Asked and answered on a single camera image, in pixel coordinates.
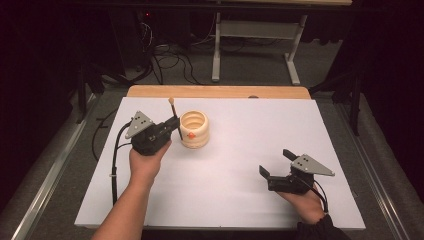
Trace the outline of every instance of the black cable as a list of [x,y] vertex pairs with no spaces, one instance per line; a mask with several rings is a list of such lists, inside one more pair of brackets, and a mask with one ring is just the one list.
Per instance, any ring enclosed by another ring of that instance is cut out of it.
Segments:
[[323,197],[321,193],[319,193],[313,186],[310,186],[307,182],[305,182],[303,179],[294,176],[297,180],[301,181],[303,184],[305,184],[312,192],[314,192],[322,201],[324,205],[324,212],[328,213],[328,204],[327,204],[327,197]]
[[121,147],[127,146],[127,145],[131,145],[131,143],[124,143],[124,144],[121,144],[121,145],[119,145],[118,149],[120,149]]
[[121,138],[122,132],[131,125],[131,122],[126,123],[124,126],[122,126],[121,130],[119,130],[118,136],[116,137],[115,142],[115,149],[113,150],[113,159],[112,159],[112,173],[110,174],[110,177],[112,179],[112,201],[113,205],[115,205],[116,201],[118,200],[118,193],[117,193],[117,187],[116,187],[116,155],[118,153],[118,145],[119,145],[119,139]]
[[[197,81],[197,79],[193,75],[193,64],[191,64],[190,58],[187,55],[185,55],[184,53],[179,53],[179,54],[182,55],[182,56],[184,56],[185,58],[187,58],[188,64],[190,65],[190,75],[193,78],[193,80],[196,82],[195,84],[198,84],[198,85],[209,85],[209,84],[203,84],[203,83],[200,83],[199,81]],[[184,62],[184,77],[185,77],[185,61],[184,61],[184,59],[181,59],[181,60],[183,60],[183,62]]]
[[324,194],[325,202],[326,202],[326,203],[327,203],[327,205],[328,205],[327,195],[325,194],[324,188],[322,188],[321,184],[319,184],[316,180],[314,180],[314,182],[315,182],[315,183],[319,186],[319,188],[321,189],[322,194]]
[[97,132],[99,131],[100,128],[105,128],[105,126],[103,126],[104,122],[116,111],[118,111],[118,108],[114,109],[112,112],[110,112],[108,115],[106,115],[106,117],[97,119],[97,120],[101,120],[101,121],[100,121],[99,125],[97,126],[96,131],[94,131],[93,137],[91,138],[91,152],[93,153],[93,157],[94,157],[94,159],[96,159],[96,162],[99,161],[99,157],[97,157],[96,151],[94,150],[94,141],[96,139]]
[[156,72],[155,72],[155,69],[154,69],[154,67],[153,67],[153,63],[152,63],[153,73],[155,74],[156,79],[158,80],[158,83],[159,83],[160,85],[163,85],[162,68],[161,68],[161,66],[159,65],[159,61],[158,61],[158,59],[156,58],[156,56],[155,56],[154,54],[153,54],[153,59],[155,59],[156,65],[158,65],[159,73],[160,73],[160,80],[159,80],[158,76],[156,75]]

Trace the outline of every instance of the human hand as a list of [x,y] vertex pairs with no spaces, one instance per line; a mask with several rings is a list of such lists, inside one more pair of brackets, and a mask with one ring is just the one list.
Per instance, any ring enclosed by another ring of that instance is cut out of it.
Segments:
[[304,223],[316,224],[325,216],[321,199],[312,190],[303,195],[285,192],[277,192],[277,194],[292,204]]
[[136,150],[130,150],[130,185],[150,188],[156,175],[159,173],[162,157],[165,155],[172,141],[168,141],[155,155],[143,156]]

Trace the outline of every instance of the white board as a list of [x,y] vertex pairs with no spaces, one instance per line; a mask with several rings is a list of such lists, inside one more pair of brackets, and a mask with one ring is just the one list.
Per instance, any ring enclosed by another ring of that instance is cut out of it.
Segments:
[[[175,99],[177,114],[199,110],[210,121],[203,148],[184,147],[177,131],[151,190],[145,225],[164,229],[292,229],[299,221],[289,203],[267,190],[259,165],[286,176],[288,149],[308,154],[335,172],[315,176],[323,186],[334,225],[364,229],[333,145],[314,100]],[[113,148],[119,129],[142,111],[156,124],[172,116],[166,98],[123,98],[76,218],[98,227],[112,208]],[[120,144],[129,142],[122,136]],[[129,180],[130,145],[118,151],[118,196]]]

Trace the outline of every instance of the wire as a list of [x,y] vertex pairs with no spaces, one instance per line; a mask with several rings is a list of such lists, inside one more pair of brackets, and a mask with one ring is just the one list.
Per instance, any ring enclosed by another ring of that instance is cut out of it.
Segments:
[[297,179],[297,180],[299,180],[299,181],[301,181],[303,184],[305,184],[312,192],[314,192],[320,199],[321,199],[321,201],[322,201],[322,203],[323,203],[323,205],[324,205],[324,212],[325,213],[328,213],[328,203],[327,203],[327,196],[324,198],[322,195],[321,195],[321,193],[319,193],[313,186],[310,186],[307,182],[305,182],[303,179],[301,179],[301,178],[299,178],[299,177],[297,177],[297,176],[295,176],[294,175],[294,177]]
[[121,144],[121,145],[119,145],[118,149],[120,149],[121,147],[127,146],[127,145],[131,145],[131,143],[124,143],[124,144]]
[[115,205],[118,200],[117,186],[116,186],[116,155],[119,149],[119,139],[121,138],[122,132],[131,125],[131,121],[122,126],[121,130],[119,130],[118,136],[116,137],[115,148],[113,150],[113,159],[112,159],[112,173],[110,174],[110,178],[112,179],[112,201],[113,205]]
[[106,117],[104,118],[98,118],[97,120],[100,120],[99,125],[97,126],[96,130],[94,131],[93,137],[91,138],[91,152],[93,153],[93,157],[96,160],[96,162],[99,161],[99,157],[96,154],[96,151],[94,150],[94,141],[96,139],[96,135],[97,132],[99,131],[100,128],[107,128],[107,126],[104,126],[104,122],[112,115],[114,114],[116,111],[118,111],[118,108],[114,109],[112,112],[110,112],[108,115],[106,115]]
[[[156,63],[158,65],[159,69],[171,69],[173,67],[176,67],[179,63],[182,63],[182,65],[183,65],[183,77],[187,82],[194,84],[194,85],[208,85],[208,84],[203,84],[203,83],[199,82],[196,79],[196,77],[194,77],[194,67],[193,67],[193,65],[190,61],[190,58],[187,55],[185,55],[184,53],[178,52],[178,51],[174,51],[172,49],[171,45],[160,45],[160,46],[157,46],[156,48],[159,49],[159,48],[162,48],[162,47],[167,47],[167,49],[160,51],[159,53],[158,52],[154,53],[155,60],[157,61]],[[176,61],[173,62],[170,66],[161,66],[160,63],[163,62],[166,59],[169,59],[169,58],[175,59]],[[190,66],[190,76],[191,76],[191,79],[193,79],[193,80],[190,80],[189,78],[187,78],[187,75],[186,75],[187,65]]]
[[212,30],[213,30],[213,26],[215,24],[215,21],[216,21],[216,13],[213,15],[212,24],[211,24],[211,27],[209,29],[208,35],[206,35],[206,37],[203,40],[201,40],[200,42],[192,43],[191,46],[196,46],[196,45],[199,45],[199,44],[202,44],[202,43],[205,43],[205,42],[209,42],[210,40],[214,39],[214,38],[211,38],[210,36],[212,34]]
[[156,77],[156,80],[158,81],[158,83],[159,83],[160,85],[163,85],[162,68],[161,68],[161,66],[159,65],[159,61],[158,61],[158,59],[156,58],[156,56],[155,56],[155,55],[153,55],[153,59],[155,60],[156,65],[157,65],[157,66],[158,66],[158,68],[159,68],[160,79],[158,78],[158,75],[156,75],[156,71],[155,71],[155,69],[154,69],[154,67],[153,67],[153,63],[152,63],[153,74],[155,74],[155,77]]

